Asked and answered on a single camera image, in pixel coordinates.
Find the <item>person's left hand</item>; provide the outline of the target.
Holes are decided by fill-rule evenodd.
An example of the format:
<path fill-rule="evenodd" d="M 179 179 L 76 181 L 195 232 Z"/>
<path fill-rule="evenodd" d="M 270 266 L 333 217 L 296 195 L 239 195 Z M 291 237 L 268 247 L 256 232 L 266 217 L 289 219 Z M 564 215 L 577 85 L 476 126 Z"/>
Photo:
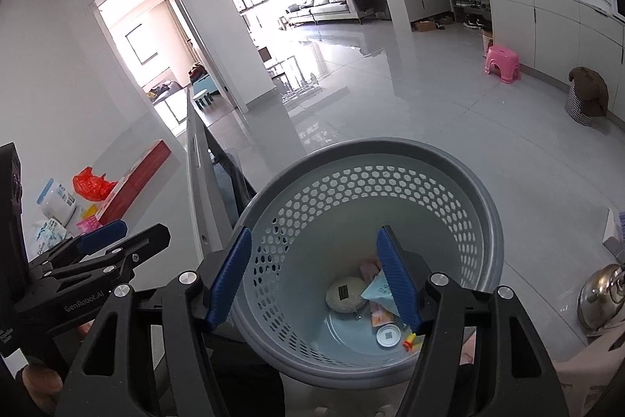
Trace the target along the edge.
<path fill-rule="evenodd" d="M 53 415 L 64 388 L 61 376 L 53 369 L 29 364 L 22 371 L 22 381 L 35 404 L 46 414 Z"/>

